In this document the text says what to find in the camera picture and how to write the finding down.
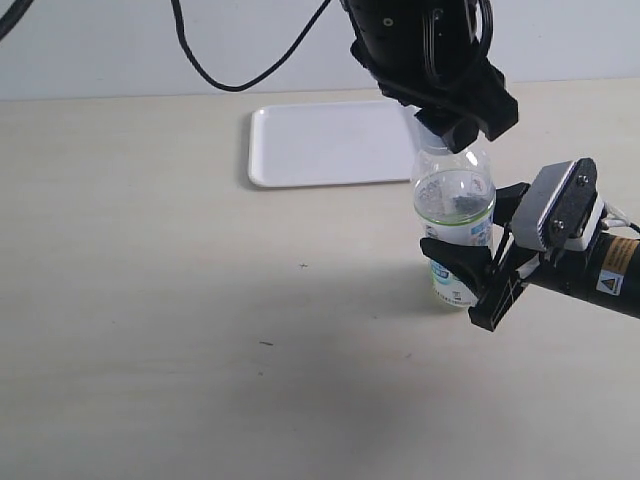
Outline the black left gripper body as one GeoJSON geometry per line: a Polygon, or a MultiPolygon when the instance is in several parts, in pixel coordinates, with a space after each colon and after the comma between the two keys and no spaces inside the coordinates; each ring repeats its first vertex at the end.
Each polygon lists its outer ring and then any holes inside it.
{"type": "Polygon", "coordinates": [[[374,78],[381,94],[405,107],[433,104],[473,119],[479,134],[494,141],[518,123],[518,102],[507,91],[504,75],[487,59],[477,63],[462,80],[441,83],[415,72],[385,71],[375,64],[361,41],[351,54],[374,78]]]}

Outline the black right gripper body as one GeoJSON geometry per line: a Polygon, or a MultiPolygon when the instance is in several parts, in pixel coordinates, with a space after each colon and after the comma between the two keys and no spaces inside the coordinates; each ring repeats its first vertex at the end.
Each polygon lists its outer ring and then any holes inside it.
{"type": "Polygon", "coordinates": [[[494,332],[508,310],[528,286],[529,277],[540,267],[542,252],[519,247],[508,226],[503,229],[495,255],[488,266],[488,277],[468,311],[471,323],[494,332]]]}

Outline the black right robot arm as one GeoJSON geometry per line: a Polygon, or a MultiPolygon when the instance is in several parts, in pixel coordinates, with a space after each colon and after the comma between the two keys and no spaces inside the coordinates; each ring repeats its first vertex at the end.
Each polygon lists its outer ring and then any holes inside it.
{"type": "Polygon", "coordinates": [[[597,192],[579,200],[585,189],[558,194],[552,208],[557,212],[569,200],[573,202],[572,210],[560,219],[582,221],[582,235],[576,240],[586,240],[584,247],[571,246],[571,237],[546,251],[526,249],[516,242],[506,245],[516,237],[515,215],[534,191],[524,182],[497,190],[494,223],[503,228],[503,235],[496,254],[487,247],[458,246],[428,237],[420,240],[426,257],[452,271],[476,295],[476,303],[468,309],[472,324],[493,332],[529,285],[639,316],[639,241],[611,234],[613,208],[597,192]]]}

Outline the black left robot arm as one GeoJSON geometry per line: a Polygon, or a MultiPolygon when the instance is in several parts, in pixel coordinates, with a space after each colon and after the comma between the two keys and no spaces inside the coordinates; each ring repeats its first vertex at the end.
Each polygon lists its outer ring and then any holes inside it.
{"type": "Polygon", "coordinates": [[[416,108],[417,121],[453,153],[484,135],[494,141],[519,120],[504,74],[489,60],[489,1],[345,1],[353,57],[383,96],[416,108]]]}

